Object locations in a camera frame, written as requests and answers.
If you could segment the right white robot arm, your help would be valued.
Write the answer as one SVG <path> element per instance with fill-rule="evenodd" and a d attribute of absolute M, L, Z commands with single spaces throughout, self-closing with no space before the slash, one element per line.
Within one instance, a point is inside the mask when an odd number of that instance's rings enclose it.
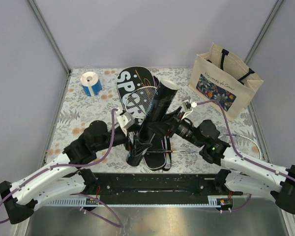
<path fill-rule="evenodd" d="M 220 132 L 209 119 L 195 127 L 173 112 L 147 126 L 160 136 L 179 135 L 200 147 L 199 154 L 206 162 L 222 167 L 223 177 L 214 182 L 218 194 L 232 191 L 262 196 L 295 215 L 295 165 L 277 166 L 236 150 L 233 144 L 219 139 Z"/>

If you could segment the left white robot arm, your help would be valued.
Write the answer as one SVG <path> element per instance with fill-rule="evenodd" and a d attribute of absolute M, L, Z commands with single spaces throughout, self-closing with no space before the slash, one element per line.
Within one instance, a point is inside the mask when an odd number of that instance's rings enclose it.
<path fill-rule="evenodd" d="M 97 183 L 90 167 L 102 162 L 112 147 L 128 145 L 128 133 L 139 129 L 134 123 L 108 130 L 104 121 L 96 120 L 50 163 L 19 181 L 0 183 L 0 206 L 6 210 L 7 222 L 21 223 L 59 197 L 93 194 Z"/>

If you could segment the clear tube lid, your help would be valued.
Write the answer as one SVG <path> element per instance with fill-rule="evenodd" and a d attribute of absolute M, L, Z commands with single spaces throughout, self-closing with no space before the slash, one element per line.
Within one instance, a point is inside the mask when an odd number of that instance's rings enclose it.
<path fill-rule="evenodd" d="M 171 80 L 162 79 L 160 83 L 171 90 L 178 90 L 178 85 Z"/>

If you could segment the black teal shuttlecock tube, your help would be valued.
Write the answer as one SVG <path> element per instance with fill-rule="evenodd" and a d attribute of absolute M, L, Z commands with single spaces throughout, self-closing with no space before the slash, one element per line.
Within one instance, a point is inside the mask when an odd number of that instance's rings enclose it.
<path fill-rule="evenodd" d="M 153 143 L 153 140 L 158 135 L 152 134 L 152 132 L 148 129 L 148 123 L 162 121 L 177 91 L 178 90 L 171 90 L 159 82 L 153 100 L 149 105 L 146 116 L 142 118 L 143 122 L 139 131 L 134 136 L 134 140 L 139 140 L 142 143 Z M 132 154 L 129 153 L 127 163 L 131 166 L 138 166 L 144 155 L 133 157 Z"/>

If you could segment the black racket cover bag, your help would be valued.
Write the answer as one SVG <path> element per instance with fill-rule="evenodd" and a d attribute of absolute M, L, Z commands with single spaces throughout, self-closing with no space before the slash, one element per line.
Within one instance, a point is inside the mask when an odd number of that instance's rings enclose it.
<path fill-rule="evenodd" d="M 145 67 L 130 66 L 119 73 L 116 85 L 123 109 L 141 124 L 159 85 L 159 80 Z M 155 137 L 152 140 L 152 147 L 143 157 L 146 166 L 152 171 L 169 171 L 172 167 L 172 154 L 166 150 L 170 148 L 168 138 Z"/>

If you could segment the white badminton racket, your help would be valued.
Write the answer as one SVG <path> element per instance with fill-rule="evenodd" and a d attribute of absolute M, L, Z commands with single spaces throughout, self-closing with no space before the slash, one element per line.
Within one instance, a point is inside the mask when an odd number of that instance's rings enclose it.
<path fill-rule="evenodd" d="M 157 87 L 146 86 L 130 93 L 125 100 L 125 110 L 134 118 L 144 118 Z"/>

